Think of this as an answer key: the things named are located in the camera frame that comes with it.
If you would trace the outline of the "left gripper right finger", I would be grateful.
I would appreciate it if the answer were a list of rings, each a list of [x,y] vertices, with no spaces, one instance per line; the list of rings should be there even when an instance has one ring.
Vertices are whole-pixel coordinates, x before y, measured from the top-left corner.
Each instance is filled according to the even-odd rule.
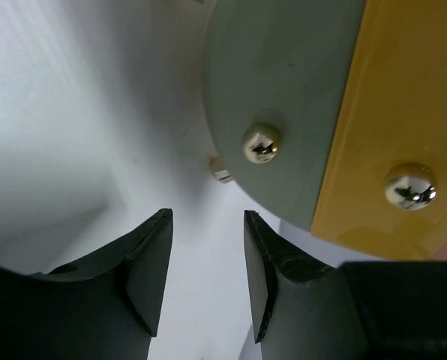
[[[326,265],[244,213],[253,337],[264,359],[447,359],[447,262]]]

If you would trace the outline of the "grey-green bottom drawer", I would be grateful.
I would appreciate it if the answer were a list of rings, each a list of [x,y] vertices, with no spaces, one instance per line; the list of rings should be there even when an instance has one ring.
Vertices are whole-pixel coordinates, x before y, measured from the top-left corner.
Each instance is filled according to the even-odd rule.
[[[218,1],[206,32],[205,111],[243,191],[309,230],[363,1]]]

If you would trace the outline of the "cream cylindrical drawer organizer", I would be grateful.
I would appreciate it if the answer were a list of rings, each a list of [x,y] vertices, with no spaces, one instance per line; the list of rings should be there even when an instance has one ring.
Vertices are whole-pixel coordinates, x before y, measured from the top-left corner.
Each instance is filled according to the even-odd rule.
[[[233,180],[229,170],[220,156],[213,157],[209,162],[209,169],[215,180],[222,184],[230,183]]]

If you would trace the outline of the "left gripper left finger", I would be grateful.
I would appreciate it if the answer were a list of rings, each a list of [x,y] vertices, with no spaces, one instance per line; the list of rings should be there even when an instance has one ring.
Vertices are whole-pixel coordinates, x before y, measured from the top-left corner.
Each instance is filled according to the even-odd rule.
[[[173,242],[163,208],[50,273],[0,267],[0,359],[146,359]]]

